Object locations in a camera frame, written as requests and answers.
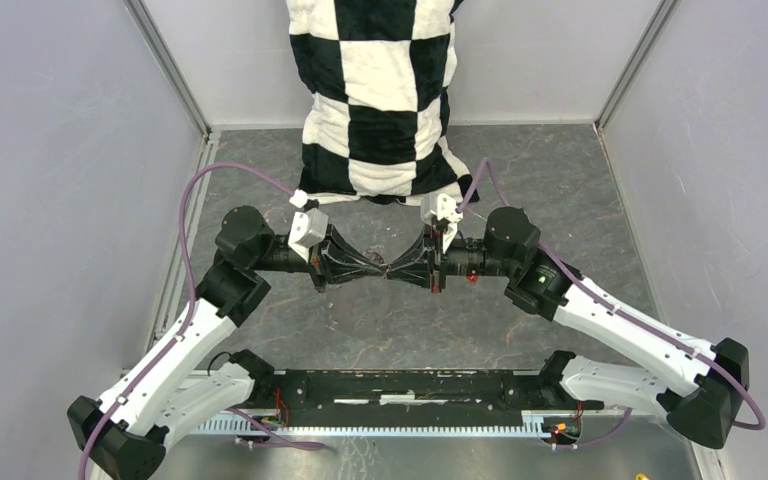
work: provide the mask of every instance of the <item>black and white checkered cloth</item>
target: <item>black and white checkered cloth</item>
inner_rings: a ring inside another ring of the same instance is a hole
[[[462,1],[287,0],[293,55],[313,94],[300,189],[322,203],[462,200],[472,177],[445,136]]]

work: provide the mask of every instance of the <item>black cable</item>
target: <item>black cable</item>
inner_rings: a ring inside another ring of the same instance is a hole
[[[222,355],[228,355],[231,356],[231,352],[219,352],[216,355],[213,356],[213,358],[210,359],[210,363],[207,364],[207,376],[210,376],[210,367],[213,366],[213,362],[216,361],[217,358],[221,357]]]

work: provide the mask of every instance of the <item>fabric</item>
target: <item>fabric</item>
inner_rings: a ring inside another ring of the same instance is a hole
[[[287,0],[313,95],[299,188],[321,203],[461,201],[472,177],[446,143],[462,0]]]

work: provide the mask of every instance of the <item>white wall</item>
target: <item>white wall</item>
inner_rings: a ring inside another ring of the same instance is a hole
[[[213,125],[301,126],[283,0],[145,0]],[[658,0],[466,0],[452,121],[595,119]]]
[[[768,0],[681,2],[607,147],[666,320],[744,342],[768,416]],[[724,459],[768,478],[768,428]]]
[[[121,1],[0,0],[0,479],[139,357],[200,138]]]

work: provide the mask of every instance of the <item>checkered pillow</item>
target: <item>checkered pillow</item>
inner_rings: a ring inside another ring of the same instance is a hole
[[[293,55],[313,94],[300,189],[323,203],[463,198],[472,177],[445,137],[462,1],[287,0]]]

